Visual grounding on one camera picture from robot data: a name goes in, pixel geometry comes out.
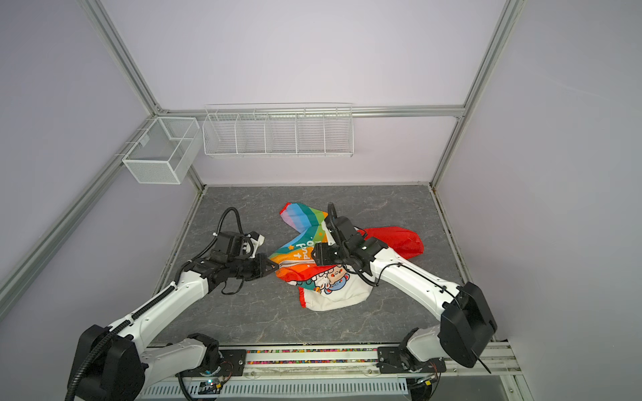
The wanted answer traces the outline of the colourful rainbow kids jacket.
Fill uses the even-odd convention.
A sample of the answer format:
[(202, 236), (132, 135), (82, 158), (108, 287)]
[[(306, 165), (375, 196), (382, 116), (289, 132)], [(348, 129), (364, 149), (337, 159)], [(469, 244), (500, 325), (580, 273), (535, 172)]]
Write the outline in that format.
[(364, 302), (372, 287), (341, 264), (319, 265), (313, 259), (314, 246), (326, 243), (326, 212), (303, 203), (287, 203), (282, 220), (299, 235), (275, 251), (270, 260), (279, 265), (276, 276), (299, 289), (302, 307), (324, 312)]

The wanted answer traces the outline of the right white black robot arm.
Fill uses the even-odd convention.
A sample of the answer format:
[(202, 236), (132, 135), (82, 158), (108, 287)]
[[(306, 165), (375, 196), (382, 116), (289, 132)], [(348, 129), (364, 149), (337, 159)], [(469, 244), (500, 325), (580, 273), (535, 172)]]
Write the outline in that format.
[(319, 243), (312, 257), (322, 266), (348, 267), (365, 283), (387, 282), (430, 312), (439, 324), (413, 329), (401, 341), (393, 357), (380, 366), (417, 372), (429, 362), (448, 358), (468, 369), (481, 355), (498, 326), (480, 287), (441, 279), (404, 259), (384, 242), (356, 236), (343, 243)]

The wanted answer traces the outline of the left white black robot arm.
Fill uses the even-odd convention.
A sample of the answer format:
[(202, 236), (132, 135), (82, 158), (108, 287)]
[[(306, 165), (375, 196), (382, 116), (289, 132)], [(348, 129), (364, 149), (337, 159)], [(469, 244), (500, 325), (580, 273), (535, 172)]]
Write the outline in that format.
[(276, 271), (277, 264), (258, 250), (263, 243), (264, 237), (257, 232), (220, 233), (141, 307), (105, 327), (93, 325), (85, 330), (65, 398), (134, 400), (152, 384), (193, 369), (219, 375), (225, 361), (216, 339), (194, 333), (163, 348), (150, 344), (190, 305), (224, 287), (228, 279), (250, 282)]

